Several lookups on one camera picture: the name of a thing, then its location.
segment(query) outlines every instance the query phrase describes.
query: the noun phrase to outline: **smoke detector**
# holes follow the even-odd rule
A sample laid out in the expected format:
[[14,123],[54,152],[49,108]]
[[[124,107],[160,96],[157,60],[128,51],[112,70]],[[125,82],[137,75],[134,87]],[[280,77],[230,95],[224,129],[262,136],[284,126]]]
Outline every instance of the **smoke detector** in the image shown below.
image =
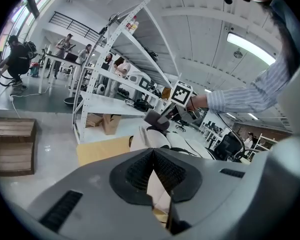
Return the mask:
[[237,59],[241,59],[243,54],[242,52],[240,51],[240,49],[238,48],[238,50],[236,50],[234,53],[233,53],[233,56],[236,57]]

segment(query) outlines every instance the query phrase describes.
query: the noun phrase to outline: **wooden step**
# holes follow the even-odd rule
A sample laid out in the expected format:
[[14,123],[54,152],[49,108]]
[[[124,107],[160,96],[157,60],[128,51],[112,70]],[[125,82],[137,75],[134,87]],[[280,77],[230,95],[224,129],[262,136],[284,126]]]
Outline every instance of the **wooden step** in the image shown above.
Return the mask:
[[0,117],[0,143],[34,143],[35,119]]
[[34,174],[34,146],[32,142],[0,143],[0,176]]

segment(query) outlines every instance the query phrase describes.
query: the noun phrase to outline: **shoe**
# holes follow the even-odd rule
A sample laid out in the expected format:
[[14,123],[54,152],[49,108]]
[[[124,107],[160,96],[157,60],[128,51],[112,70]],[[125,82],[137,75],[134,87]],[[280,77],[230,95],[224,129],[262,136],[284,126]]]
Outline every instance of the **shoe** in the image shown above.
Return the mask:
[[16,81],[14,84],[12,84],[12,87],[18,87],[22,86],[22,81]]

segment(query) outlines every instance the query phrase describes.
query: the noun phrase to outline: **backpack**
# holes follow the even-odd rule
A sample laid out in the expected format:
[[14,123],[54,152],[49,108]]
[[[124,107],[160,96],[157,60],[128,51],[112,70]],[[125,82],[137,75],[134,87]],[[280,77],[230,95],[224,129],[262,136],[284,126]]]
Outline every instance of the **backpack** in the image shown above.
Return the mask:
[[25,41],[23,43],[23,45],[24,45],[25,50],[26,50],[26,56],[29,60],[32,60],[33,58],[35,58],[38,55],[36,45],[33,42]]

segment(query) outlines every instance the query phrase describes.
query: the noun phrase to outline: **railing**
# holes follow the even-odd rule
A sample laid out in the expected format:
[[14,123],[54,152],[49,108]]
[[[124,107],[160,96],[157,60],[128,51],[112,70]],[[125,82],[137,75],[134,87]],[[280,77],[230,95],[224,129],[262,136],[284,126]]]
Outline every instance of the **railing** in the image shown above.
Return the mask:
[[98,32],[94,31],[90,27],[57,11],[54,12],[49,22],[63,27],[67,30],[71,30],[71,32],[75,32],[93,42],[96,42],[98,37],[100,36]]

